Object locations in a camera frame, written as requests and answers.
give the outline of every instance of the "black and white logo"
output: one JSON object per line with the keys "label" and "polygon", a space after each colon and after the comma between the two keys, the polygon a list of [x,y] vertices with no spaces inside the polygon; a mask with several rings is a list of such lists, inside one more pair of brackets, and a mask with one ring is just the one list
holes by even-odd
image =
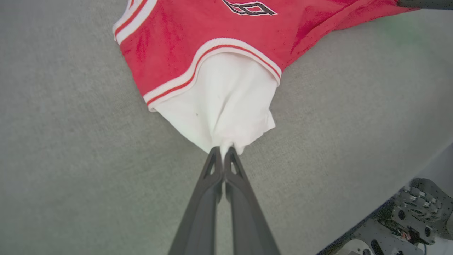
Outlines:
{"label": "black and white logo", "polygon": [[239,14],[239,15],[275,15],[277,14],[265,4],[261,2],[253,2],[253,3],[244,3],[244,4],[234,4],[229,3],[227,0],[223,0],[223,2],[231,9],[232,12]]}

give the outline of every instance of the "gray table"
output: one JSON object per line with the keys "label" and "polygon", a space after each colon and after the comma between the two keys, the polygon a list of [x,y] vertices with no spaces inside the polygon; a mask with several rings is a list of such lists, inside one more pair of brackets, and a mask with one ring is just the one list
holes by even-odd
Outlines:
{"label": "gray table", "polygon": [[[124,0],[0,2],[0,254],[165,254],[206,154],[140,97]],[[331,33],[241,157],[282,254],[315,254],[453,141],[453,14]],[[223,198],[218,254],[231,254]]]}

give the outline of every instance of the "garment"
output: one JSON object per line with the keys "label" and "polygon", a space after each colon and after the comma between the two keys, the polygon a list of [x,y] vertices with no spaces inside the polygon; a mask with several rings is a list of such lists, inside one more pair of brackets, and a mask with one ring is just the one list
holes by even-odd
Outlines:
{"label": "garment", "polygon": [[[396,0],[129,0],[113,32],[149,110],[161,112],[189,140],[208,151],[210,148],[207,147],[222,145],[218,141],[228,140],[216,137],[216,132],[206,132],[212,132],[212,126],[220,119],[230,118],[231,123],[219,129],[248,127],[244,132],[249,138],[272,128],[273,120],[269,118],[268,110],[257,110],[256,118],[237,118],[242,122],[235,122],[233,116],[244,113],[244,116],[250,116],[246,113],[247,108],[243,108],[225,116],[226,113],[220,110],[204,122],[195,114],[187,122],[177,121],[184,118],[185,109],[207,111],[211,105],[200,106],[201,97],[223,91],[221,106],[225,106],[231,95],[242,93],[241,102],[244,103],[254,97],[254,90],[249,88],[259,84],[267,88],[266,95],[273,95],[284,68],[330,31],[410,10],[396,6]],[[237,63],[230,54],[247,57],[249,63],[243,63],[245,66],[258,63],[255,70],[261,75],[267,72],[267,81],[235,69]],[[214,55],[218,55],[217,63],[221,66],[215,69],[216,72],[203,73],[201,77],[200,69]],[[214,77],[222,69],[224,74],[229,74],[224,77],[223,85]],[[231,86],[234,82],[242,84],[242,92],[237,86]],[[197,88],[198,93],[192,93],[190,99],[189,96],[176,97],[194,86],[203,87],[203,92]],[[271,100],[268,97],[255,100],[254,103],[259,105],[256,109],[268,109]],[[202,145],[203,141],[209,140],[206,139],[208,136],[211,136],[211,144]],[[242,138],[233,140],[236,142],[228,144],[244,143]]]}

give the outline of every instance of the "red stripe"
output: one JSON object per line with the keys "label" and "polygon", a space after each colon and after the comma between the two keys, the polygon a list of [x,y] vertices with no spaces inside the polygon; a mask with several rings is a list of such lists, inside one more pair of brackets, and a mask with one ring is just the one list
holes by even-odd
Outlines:
{"label": "red stripe", "polygon": [[210,53],[210,52],[213,51],[213,50],[219,49],[219,48],[234,48],[234,49],[240,49],[240,50],[246,51],[246,52],[248,52],[248,53],[254,55],[255,57],[257,57],[259,60],[261,60],[261,61],[263,61],[264,63],[266,63],[266,65],[268,65],[268,66],[269,66],[269,67],[277,74],[277,76],[279,77],[279,79],[281,78],[280,75],[279,75],[279,73],[277,72],[277,70],[275,70],[274,67],[272,67],[268,62],[264,61],[262,58],[260,58],[260,57],[259,57],[258,55],[256,55],[255,53],[249,51],[248,49],[239,47],[239,46],[224,44],[224,45],[219,45],[219,46],[212,47],[212,48],[210,48],[209,50],[207,50],[205,53],[203,53],[203,55],[201,55],[201,57],[200,57],[200,58],[198,59],[198,61],[197,61],[197,64],[195,65],[195,71],[193,72],[192,77],[190,77],[190,79],[189,79],[187,82],[185,82],[185,83],[183,83],[183,84],[181,84],[181,85],[179,85],[179,86],[177,86],[177,87],[171,88],[171,89],[165,91],[164,93],[162,93],[162,94],[160,94],[160,95],[158,95],[158,96],[156,96],[156,97],[150,99],[148,102],[146,102],[146,104],[149,105],[149,104],[151,104],[152,102],[156,101],[157,99],[159,99],[159,98],[161,98],[161,97],[163,97],[163,96],[165,96],[165,95],[167,95],[167,94],[169,94],[169,93],[171,93],[171,92],[173,92],[173,91],[176,91],[176,90],[178,90],[178,89],[181,89],[181,88],[186,87],[189,83],[191,83],[191,81],[192,81],[193,78],[195,77],[195,73],[197,72],[198,64],[200,63],[201,59],[202,59],[206,54]]}
{"label": "red stripe", "polygon": [[143,0],[139,7],[134,11],[134,13],[132,14],[132,16],[130,18],[128,18],[126,20],[126,22],[124,22],[121,26],[119,26],[116,30],[115,30],[115,37],[118,35],[118,33],[123,30],[123,28],[125,28],[127,25],[129,25],[133,19],[135,19],[135,17],[138,15],[138,13],[141,11],[141,9],[143,8],[143,6],[146,4],[146,1],[147,0]]}

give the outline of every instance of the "white fabric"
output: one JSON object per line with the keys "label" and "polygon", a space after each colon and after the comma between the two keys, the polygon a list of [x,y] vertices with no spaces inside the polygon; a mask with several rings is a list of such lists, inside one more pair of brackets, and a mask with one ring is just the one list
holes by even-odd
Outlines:
{"label": "white fabric", "polygon": [[206,59],[188,91],[155,109],[202,150],[244,147],[275,127],[269,111],[277,81],[256,61],[220,53]]}

